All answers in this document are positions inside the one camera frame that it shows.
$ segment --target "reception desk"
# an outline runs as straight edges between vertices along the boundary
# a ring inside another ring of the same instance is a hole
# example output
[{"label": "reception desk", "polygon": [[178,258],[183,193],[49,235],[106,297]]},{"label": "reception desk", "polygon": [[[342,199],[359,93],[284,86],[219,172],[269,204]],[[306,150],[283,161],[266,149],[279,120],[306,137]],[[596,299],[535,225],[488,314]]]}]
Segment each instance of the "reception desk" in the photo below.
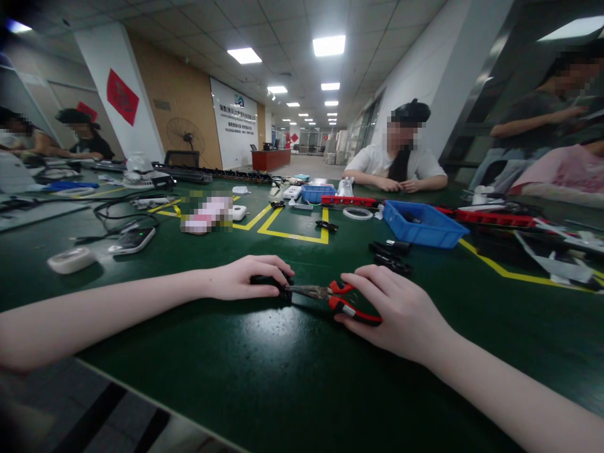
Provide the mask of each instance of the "reception desk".
[{"label": "reception desk", "polygon": [[284,165],[289,165],[289,150],[252,151],[252,167],[254,170],[273,171]]}]

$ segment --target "red decoration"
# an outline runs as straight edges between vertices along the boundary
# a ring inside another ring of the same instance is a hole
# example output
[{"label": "red decoration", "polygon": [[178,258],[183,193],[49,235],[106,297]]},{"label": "red decoration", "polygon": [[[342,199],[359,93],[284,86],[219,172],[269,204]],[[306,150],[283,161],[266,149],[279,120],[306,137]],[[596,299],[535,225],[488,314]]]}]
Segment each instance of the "red decoration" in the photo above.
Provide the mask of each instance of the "red decoration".
[{"label": "red decoration", "polygon": [[128,88],[113,69],[109,70],[109,79],[107,80],[107,100],[130,126],[134,126],[134,118],[137,115],[138,108],[138,96]]},{"label": "red decoration", "polygon": [[98,113],[95,110],[93,110],[91,107],[87,106],[86,104],[84,104],[82,102],[77,103],[77,107],[75,109],[90,116],[90,120],[93,123],[96,121],[96,117],[98,116]]}]

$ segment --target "blue plastic bin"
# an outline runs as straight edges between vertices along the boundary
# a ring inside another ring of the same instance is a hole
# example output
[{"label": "blue plastic bin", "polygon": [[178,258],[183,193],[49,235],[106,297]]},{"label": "blue plastic bin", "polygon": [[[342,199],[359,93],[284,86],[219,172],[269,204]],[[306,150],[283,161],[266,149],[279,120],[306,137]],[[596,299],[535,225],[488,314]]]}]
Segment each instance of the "blue plastic bin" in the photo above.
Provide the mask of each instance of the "blue plastic bin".
[{"label": "blue plastic bin", "polygon": [[[407,222],[401,215],[404,212],[422,222]],[[386,200],[384,219],[398,240],[440,249],[452,249],[463,235],[469,233],[455,220],[423,203]]]},{"label": "blue plastic bin", "polygon": [[302,201],[320,204],[323,195],[334,196],[337,192],[331,186],[302,186]]}]

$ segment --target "red pliers handle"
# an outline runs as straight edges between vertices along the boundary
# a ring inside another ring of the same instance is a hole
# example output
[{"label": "red pliers handle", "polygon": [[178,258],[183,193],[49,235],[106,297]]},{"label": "red pliers handle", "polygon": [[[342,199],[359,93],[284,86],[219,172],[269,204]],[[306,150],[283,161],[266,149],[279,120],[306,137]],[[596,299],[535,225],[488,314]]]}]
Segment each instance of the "red pliers handle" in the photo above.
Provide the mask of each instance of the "red pliers handle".
[{"label": "red pliers handle", "polygon": [[382,318],[379,316],[368,315],[367,313],[363,313],[360,310],[357,310],[345,299],[338,297],[338,294],[346,294],[349,291],[352,291],[354,288],[353,285],[348,283],[338,282],[336,280],[332,281],[329,284],[329,290],[333,294],[329,298],[328,304],[329,308],[331,308],[336,313],[344,313],[345,315],[350,316],[355,321],[361,322],[363,324],[367,324],[370,326],[379,326],[382,324]]}]

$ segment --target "office chair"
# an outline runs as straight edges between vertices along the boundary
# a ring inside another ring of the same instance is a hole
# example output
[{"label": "office chair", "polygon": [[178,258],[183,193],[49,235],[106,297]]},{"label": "office chair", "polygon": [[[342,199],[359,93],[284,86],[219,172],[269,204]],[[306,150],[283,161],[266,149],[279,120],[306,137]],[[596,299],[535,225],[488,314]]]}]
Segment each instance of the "office chair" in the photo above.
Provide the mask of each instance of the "office chair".
[{"label": "office chair", "polygon": [[167,151],[164,164],[199,168],[199,151]]}]

